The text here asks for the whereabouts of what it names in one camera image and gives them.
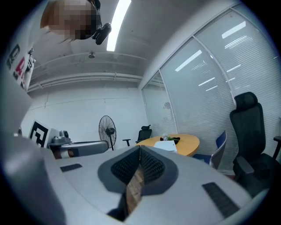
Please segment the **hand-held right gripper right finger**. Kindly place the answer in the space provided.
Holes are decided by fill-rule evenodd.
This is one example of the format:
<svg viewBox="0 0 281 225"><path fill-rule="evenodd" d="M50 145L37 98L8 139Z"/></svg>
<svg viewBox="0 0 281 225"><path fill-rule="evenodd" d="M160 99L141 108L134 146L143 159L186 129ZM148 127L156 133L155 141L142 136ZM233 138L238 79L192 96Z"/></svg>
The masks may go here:
<svg viewBox="0 0 281 225"><path fill-rule="evenodd" d="M216 225L251 201L238 184L202 161L140 147L144 173L141 201L128 225Z"/></svg>

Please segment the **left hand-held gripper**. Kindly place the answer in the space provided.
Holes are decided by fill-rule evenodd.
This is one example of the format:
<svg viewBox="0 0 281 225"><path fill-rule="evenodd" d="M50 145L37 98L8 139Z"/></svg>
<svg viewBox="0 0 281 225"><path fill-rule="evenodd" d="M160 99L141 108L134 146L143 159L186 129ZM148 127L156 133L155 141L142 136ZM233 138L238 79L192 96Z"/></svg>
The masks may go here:
<svg viewBox="0 0 281 225"><path fill-rule="evenodd" d="M67 131L58 131L34 120L29 132L29 138L39 147L52 151L55 159L72 158L74 156L89 156L101 154L109 149L107 141L75 142L72 148L62 149L63 145L71 144Z"/></svg>

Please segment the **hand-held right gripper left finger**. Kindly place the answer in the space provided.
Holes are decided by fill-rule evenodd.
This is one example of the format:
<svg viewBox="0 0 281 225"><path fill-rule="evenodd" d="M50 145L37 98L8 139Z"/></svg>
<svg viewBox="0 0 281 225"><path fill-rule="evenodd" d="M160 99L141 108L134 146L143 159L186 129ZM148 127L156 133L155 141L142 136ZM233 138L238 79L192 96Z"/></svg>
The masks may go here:
<svg viewBox="0 0 281 225"><path fill-rule="evenodd" d="M134 211L125 219L126 184L111 170L129 159L139 159L139 147L126 147L102 154L56 160L44 151L49 180L63 208L66 225L139 225Z"/></svg>

